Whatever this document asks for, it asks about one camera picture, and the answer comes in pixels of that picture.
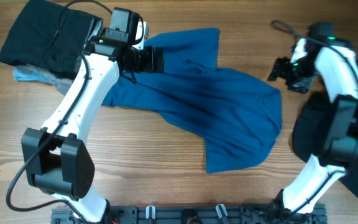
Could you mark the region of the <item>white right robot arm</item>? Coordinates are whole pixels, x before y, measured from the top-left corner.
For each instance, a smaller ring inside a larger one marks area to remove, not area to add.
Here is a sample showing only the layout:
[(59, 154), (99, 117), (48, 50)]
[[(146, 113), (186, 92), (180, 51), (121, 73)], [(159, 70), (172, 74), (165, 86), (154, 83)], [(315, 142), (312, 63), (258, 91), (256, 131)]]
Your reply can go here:
[(269, 80), (282, 78), (290, 91), (307, 93), (320, 77), (325, 88), (309, 98), (293, 128), (293, 150), (304, 168), (260, 212), (273, 223), (304, 223), (336, 181), (358, 171), (358, 63), (351, 42), (336, 37), (329, 22), (310, 25), (306, 34), (280, 20), (270, 25), (295, 43), (291, 57), (276, 59)]

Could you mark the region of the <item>blue t-shirt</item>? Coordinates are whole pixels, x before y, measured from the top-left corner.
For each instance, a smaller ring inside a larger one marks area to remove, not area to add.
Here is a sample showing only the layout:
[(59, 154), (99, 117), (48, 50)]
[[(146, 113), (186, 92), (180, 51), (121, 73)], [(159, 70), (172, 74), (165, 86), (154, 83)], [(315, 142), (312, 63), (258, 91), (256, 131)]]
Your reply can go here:
[(146, 41), (163, 49), (163, 73), (118, 79), (105, 106), (152, 110), (204, 139), (209, 173), (261, 164), (282, 129), (278, 89), (217, 66), (219, 29), (167, 32)]

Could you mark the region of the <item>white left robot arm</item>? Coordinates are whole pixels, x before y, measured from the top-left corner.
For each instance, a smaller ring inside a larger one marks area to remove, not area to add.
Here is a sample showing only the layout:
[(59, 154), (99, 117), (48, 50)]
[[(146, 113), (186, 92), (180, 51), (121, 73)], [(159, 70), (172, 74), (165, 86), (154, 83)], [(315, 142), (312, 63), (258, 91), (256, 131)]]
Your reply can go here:
[(22, 136), (25, 171), (30, 186), (65, 203), (76, 223), (111, 223), (109, 202), (93, 187), (95, 166), (86, 148), (91, 124), (111, 87), (124, 72), (163, 71), (163, 48), (110, 35), (93, 36), (81, 53), (80, 70), (56, 111), (40, 129)]

